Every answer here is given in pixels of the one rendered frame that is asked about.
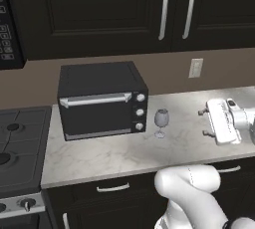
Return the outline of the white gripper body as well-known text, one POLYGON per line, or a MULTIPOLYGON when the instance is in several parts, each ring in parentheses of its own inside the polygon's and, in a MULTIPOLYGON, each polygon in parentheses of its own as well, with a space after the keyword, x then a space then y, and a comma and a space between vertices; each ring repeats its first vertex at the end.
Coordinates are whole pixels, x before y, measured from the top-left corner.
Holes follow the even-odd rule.
POLYGON ((226 100, 211 99, 206 102, 208 117, 218 145, 239 144, 241 137, 234 127, 233 116, 226 100))

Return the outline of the dark upper cupboard door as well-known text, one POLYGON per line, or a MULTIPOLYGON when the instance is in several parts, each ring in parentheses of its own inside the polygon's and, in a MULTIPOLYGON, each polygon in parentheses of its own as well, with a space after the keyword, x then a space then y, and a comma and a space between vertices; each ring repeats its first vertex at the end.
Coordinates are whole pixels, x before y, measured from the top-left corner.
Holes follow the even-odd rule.
POLYGON ((172 51, 255 48, 255 0, 194 0, 183 40, 188 1, 176 0, 172 51))
POLYGON ((12 0, 30 60, 161 53, 170 50, 176 0, 12 0))

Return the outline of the dark cupboard door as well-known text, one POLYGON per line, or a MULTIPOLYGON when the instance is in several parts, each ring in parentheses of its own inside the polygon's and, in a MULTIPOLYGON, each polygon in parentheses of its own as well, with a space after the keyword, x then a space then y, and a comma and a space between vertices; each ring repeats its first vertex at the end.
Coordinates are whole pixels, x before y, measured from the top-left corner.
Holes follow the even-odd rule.
POLYGON ((70 229, 154 229, 165 212, 151 197, 132 197, 128 200, 107 200, 71 210, 54 210, 58 229, 65 229, 63 214, 68 214, 70 229))
POLYGON ((170 50, 176 0, 12 0, 30 60, 161 53, 170 50))
POLYGON ((176 0, 172 51, 255 48, 255 0, 194 0, 183 40, 188 1, 176 0))

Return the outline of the dark drawer front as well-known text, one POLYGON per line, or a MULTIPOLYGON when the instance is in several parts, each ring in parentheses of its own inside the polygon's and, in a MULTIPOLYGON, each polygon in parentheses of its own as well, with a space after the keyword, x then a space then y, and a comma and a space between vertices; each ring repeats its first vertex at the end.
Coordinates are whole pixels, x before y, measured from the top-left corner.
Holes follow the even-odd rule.
POLYGON ((219 171, 222 185, 255 178, 255 157, 214 162, 212 166, 219 171))
POLYGON ((128 200, 130 197, 151 197, 163 206, 167 200, 154 188, 155 173, 144 173, 48 188, 47 193, 54 209, 71 210, 107 200, 128 200))

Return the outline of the black toaster oven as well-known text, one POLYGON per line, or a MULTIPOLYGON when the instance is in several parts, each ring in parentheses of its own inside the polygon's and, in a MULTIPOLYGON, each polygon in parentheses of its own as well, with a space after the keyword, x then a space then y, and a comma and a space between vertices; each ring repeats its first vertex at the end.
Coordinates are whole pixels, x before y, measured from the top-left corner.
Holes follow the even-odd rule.
POLYGON ((66 65, 61 68, 57 94, 64 139, 138 133, 146 130, 148 88, 134 62, 66 65), (61 98, 131 93, 127 103, 108 103, 70 107, 60 105, 61 98), (138 102, 136 96, 144 94, 138 102), (144 115, 137 116, 138 109, 144 115), (142 130, 135 125, 141 122, 142 130))

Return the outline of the dark lower cupboard door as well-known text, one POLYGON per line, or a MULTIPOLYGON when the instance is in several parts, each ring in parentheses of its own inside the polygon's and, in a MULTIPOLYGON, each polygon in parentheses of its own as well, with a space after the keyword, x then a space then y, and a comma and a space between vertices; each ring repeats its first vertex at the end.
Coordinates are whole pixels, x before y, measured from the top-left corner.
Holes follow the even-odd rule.
POLYGON ((63 214, 68 214, 70 229, 154 229, 165 212, 151 197, 132 197, 128 200, 107 200, 71 210, 54 210, 58 229, 65 229, 63 214))

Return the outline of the black microwave oven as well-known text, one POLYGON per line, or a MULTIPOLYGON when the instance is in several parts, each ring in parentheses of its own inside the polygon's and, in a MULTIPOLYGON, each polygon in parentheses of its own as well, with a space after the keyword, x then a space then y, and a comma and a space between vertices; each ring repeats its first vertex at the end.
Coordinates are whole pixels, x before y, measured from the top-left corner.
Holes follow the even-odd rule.
POLYGON ((0 71, 23 69, 26 61, 12 0, 0 0, 0 71))

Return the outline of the black gas hob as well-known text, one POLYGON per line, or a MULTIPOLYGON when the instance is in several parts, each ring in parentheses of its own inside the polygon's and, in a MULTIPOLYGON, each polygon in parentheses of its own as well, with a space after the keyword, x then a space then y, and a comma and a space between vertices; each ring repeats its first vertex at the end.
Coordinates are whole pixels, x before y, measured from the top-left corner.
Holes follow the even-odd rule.
POLYGON ((45 211, 41 179, 52 109, 33 107, 0 111, 0 219, 45 211), (27 212, 26 198, 36 204, 27 212))

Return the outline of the white wall socket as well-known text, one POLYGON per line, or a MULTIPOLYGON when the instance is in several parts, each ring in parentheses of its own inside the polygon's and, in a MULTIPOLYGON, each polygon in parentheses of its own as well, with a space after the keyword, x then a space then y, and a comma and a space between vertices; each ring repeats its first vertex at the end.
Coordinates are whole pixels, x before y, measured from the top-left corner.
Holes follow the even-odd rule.
POLYGON ((189 69, 190 78, 199 78, 202 70, 203 59, 192 59, 189 69))

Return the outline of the clear wine glass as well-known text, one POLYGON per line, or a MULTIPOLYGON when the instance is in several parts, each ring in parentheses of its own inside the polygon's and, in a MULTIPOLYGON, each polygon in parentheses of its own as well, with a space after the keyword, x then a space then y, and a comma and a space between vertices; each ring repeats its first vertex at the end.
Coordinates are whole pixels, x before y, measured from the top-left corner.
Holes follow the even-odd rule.
POLYGON ((164 138, 165 133, 162 131, 162 129, 166 126, 168 126, 169 123, 169 113, 167 109, 159 109, 154 116, 154 123, 156 126, 159 127, 159 130, 157 130, 154 135, 158 138, 164 138))

